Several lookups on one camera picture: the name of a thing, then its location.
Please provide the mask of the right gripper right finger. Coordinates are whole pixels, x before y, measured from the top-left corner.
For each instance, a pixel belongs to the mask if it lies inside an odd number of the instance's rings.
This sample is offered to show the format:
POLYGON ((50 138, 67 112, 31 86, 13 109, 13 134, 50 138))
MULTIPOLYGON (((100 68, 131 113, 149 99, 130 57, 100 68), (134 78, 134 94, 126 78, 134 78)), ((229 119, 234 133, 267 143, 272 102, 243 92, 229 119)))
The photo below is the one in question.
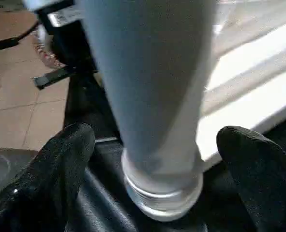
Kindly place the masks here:
POLYGON ((225 126, 218 152, 259 232, 286 232, 286 152, 260 133, 225 126))

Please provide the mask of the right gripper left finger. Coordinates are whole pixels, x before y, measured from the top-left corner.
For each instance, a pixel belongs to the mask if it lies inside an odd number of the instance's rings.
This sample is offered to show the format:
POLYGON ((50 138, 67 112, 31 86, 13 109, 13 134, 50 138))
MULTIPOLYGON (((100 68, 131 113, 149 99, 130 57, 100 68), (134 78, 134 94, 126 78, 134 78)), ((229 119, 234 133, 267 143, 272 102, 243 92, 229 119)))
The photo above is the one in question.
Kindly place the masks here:
POLYGON ((94 147, 94 130, 86 123, 52 137, 1 191, 0 232, 64 231, 94 147))

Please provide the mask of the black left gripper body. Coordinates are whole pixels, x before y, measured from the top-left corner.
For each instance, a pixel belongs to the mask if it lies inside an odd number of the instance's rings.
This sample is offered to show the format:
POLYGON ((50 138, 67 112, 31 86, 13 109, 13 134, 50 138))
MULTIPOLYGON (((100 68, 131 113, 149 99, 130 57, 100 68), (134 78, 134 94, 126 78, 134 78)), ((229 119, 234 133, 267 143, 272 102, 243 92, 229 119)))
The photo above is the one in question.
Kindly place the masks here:
POLYGON ((86 73, 98 72, 82 26, 79 10, 38 10, 38 18, 52 36, 51 50, 64 66, 35 78, 38 89, 44 89, 60 80, 86 73))

